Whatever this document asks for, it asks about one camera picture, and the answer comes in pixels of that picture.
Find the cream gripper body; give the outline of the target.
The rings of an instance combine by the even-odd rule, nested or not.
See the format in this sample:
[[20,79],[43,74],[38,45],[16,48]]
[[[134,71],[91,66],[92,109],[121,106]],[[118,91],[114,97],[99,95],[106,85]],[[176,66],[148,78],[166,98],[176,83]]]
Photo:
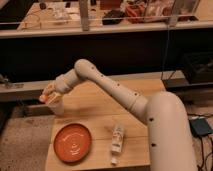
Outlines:
[[47,95],[48,101],[46,103],[53,103],[62,98],[62,95],[55,91],[54,83],[49,83],[43,90],[41,95]]

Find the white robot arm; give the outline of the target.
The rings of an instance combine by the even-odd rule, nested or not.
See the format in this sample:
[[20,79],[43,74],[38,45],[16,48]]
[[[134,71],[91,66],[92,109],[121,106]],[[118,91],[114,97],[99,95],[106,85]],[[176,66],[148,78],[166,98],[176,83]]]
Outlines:
[[181,99],[160,91],[149,99],[102,74],[87,59],[49,83],[39,97],[55,103],[75,86],[89,80],[148,127],[151,171],[198,171],[187,112]]

